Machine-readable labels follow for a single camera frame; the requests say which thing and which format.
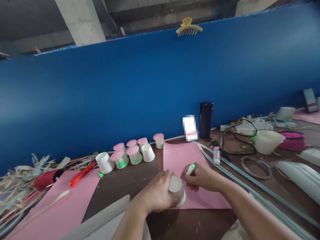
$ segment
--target table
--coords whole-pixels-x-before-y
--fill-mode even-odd
[[[294,121],[297,128],[308,127],[304,130],[298,130],[305,134],[306,144],[320,146],[320,125]],[[211,138],[220,142],[221,132],[213,130]],[[171,144],[184,143],[184,138],[176,138],[166,141]],[[200,140],[202,144],[209,146],[210,141]],[[118,200],[126,194],[130,194],[133,198],[148,182],[152,179],[158,171],[163,171],[163,150],[156,149],[155,144],[152,145],[156,158],[152,162],[142,162],[138,165],[128,165],[124,169],[114,170],[105,175],[99,182],[95,193],[92,196],[91,202],[88,206],[84,221],[94,214],[98,213],[114,201]],[[236,142],[232,134],[225,134],[225,147],[226,150],[236,152],[241,149],[241,144]],[[320,167],[309,163],[298,156],[295,152],[289,152],[277,149],[276,152],[281,156],[275,154],[263,155],[256,154],[253,157],[261,159],[267,163],[273,173],[273,177],[268,180],[259,180],[264,186],[278,194],[287,202],[298,208],[299,210],[312,217],[317,222],[320,222],[320,207],[308,195],[306,195],[297,185],[284,178],[275,168],[278,161],[289,161],[304,163],[317,172],[320,173]],[[240,158],[241,156],[230,156],[232,163],[242,169]],[[273,199],[267,193],[263,192],[256,185],[242,177],[228,165],[221,163],[221,165],[231,172],[234,176],[253,188],[267,200],[270,200],[278,209],[284,212],[292,220],[298,223],[305,230],[313,234],[316,238],[320,238],[320,232],[307,223],[304,219],[287,209],[281,203]],[[257,174],[263,174],[264,168],[256,165],[253,161],[246,161],[247,167]],[[223,234],[230,229],[237,217],[232,209],[221,210],[167,210],[162,213],[152,213],[147,217],[147,222],[153,240],[162,239],[221,239]]]

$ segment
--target small vial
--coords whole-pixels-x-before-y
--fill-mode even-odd
[[[220,151],[219,147],[213,148],[213,162],[217,165],[220,165]]]

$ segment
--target black thermos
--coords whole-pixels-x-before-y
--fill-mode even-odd
[[[199,138],[210,139],[213,102],[200,103]]]

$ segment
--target scissors handle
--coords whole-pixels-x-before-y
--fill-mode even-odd
[[[96,165],[96,162],[93,161],[88,167],[83,169],[81,172],[79,172],[69,183],[70,187],[74,187],[79,180],[86,175],[94,166]]]

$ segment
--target pink sheet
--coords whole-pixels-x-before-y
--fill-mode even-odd
[[[67,190],[70,192],[16,233],[13,230],[14,235],[10,237],[12,235],[10,234],[8,238],[10,240],[58,240],[78,227],[100,180],[98,172],[99,168],[91,170],[74,188],[71,188],[69,183],[79,171],[65,171],[15,229],[18,229],[39,210],[54,202],[61,193]]]
[[[294,112],[292,119],[320,124],[320,111],[315,113],[306,113],[305,108],[299,108]]]
[[[184,167],[191,163],[208,165],[202,152],[195,143],[168,144],[163,146],[163,170],[171,169],[175,175],[181,176]],[[185,203],[176,209],[225,209],[231,208],[229,203],[218,192],[209,192],[200,188],[196,193],[185,185]]]

